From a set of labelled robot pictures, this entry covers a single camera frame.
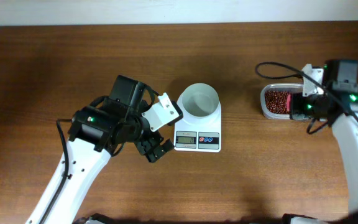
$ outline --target white cup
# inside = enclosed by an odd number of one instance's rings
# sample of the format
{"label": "white cup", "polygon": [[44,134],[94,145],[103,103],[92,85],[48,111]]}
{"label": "white cup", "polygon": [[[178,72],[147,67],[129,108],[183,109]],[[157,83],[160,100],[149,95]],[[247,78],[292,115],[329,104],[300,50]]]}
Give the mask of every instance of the white cup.
{"label": "white cup", "polygon": [[218,93],[204,83],[192,84],[181,96],[184,109],[189,114],[200,118],[213,114],[219,105]]}

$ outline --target metal container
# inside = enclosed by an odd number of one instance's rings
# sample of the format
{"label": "metal container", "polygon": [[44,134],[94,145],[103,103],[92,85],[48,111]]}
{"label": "metal container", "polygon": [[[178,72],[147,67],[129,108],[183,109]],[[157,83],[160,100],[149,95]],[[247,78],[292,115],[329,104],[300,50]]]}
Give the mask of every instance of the metal container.
{"label": "metal container", "polygon": [[267,91],[288,91],[290,93],[301,93],[303,91],[303,84],[297,83],[278,83],[267,85],[260,92],[260,104],[262,106],[262,111],[267,119],[290,119],[289,114],[276,114],[270,112],[266,107],[265,102],[265,93]]}

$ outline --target digital kitchen scale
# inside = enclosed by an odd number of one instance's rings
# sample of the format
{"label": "digital kitchen scale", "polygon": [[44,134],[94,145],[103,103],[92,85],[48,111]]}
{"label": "digital kitchen scale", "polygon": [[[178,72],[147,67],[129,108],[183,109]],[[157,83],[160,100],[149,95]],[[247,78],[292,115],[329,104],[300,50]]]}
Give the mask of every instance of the digital kitchen scale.
{"label": "digital kitchen scale", "polygon": [[204,83],[189,86],[178,99],[183,119],[175,123],[175,150],[221,150],[221,104],[214,88]]}

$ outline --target red beans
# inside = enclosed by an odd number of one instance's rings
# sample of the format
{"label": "red beans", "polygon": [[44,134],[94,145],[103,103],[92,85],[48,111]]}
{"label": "red beans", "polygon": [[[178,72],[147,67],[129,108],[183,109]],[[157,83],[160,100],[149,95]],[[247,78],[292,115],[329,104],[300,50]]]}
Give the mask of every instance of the red beans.
{"label": "red beans", "polygon": [[287,91],[267,91],[265,93],[267,109],[276,114],[289,114],[289,111],[287,111],[287,97],[289,94]]}

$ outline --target white bracket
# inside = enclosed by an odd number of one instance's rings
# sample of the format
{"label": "white bracket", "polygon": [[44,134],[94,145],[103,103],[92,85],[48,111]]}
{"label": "white bracket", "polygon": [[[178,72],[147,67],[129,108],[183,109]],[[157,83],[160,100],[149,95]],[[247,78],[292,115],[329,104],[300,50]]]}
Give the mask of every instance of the white bracket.
{"label": "white bracket", "polygon": [[[305,65],[302,72],[310,76],[314,81],[321,84],[323,82],[324,70],[322,68],[313,68],[311,64]],[[313,84],[311,81],[303,78],[303,96],[310,96],[313,94],[323,94],[324,91]]]}
{"label": "white bracket", "polygon": [[175,107],[173,107],[168,95],[164,93],[158,96],[160,102],[154,104],[148,111],[142,113],[150,124],[150,130],[156,131],[162,126],[179,117]]}

